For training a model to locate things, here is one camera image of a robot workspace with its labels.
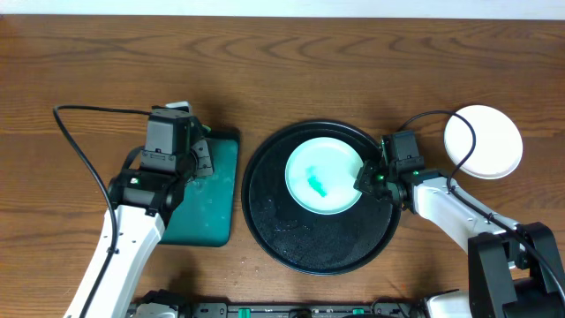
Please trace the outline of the mint plate front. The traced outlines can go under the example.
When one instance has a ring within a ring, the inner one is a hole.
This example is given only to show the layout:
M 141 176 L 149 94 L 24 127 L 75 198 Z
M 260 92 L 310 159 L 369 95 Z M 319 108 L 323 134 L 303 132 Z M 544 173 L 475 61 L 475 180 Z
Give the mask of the mint plate front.
M 285 165 L 290 196 L 314 214 L 330 216 L 353 207 L 361 197 L 354 188 L 363 161 L 348 143 L 330 137 L 297 146 Z

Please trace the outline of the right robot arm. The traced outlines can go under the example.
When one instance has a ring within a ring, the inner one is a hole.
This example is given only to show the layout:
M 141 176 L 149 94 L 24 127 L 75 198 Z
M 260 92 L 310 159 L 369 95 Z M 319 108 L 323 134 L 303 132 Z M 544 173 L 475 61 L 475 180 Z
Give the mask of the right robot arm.
M 562 317 L 564 270 L 551 230 L 521 224 L 482 204 L 441 170 L 396 174 L 376 162 L 355 189 L 432 222 L 466 253 L 469 288 L 433 296 L 429 316 Z

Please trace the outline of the white plate with green stain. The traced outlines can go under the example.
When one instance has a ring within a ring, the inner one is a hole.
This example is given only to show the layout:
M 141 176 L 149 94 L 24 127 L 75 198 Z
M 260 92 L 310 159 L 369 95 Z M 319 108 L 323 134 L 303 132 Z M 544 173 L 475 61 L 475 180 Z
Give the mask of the white plate with green stain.
M 504 178 L 521 162 L 524 145 L 514 122 L 503 112 L 485 105 L 460 109 L 476 135 L 476 145 L 461 171 L 483 179 Z M 472 145 L 471 130 L 460 118 L 452 116 L 444 130 L 444 146 L 454 164 L 460 163 Z

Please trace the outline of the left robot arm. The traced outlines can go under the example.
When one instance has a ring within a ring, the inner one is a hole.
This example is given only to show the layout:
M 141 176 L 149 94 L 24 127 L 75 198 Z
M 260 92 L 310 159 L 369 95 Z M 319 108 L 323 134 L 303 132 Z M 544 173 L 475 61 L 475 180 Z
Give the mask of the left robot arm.
M 101 236 L 66 316 L 125 315 L 186 185 L 214 171 L 209 131 L 188 102 L 154 106 L 147 113 L 144 145 L 132 149 L 118 175 L 101 186 L 108 207 Z

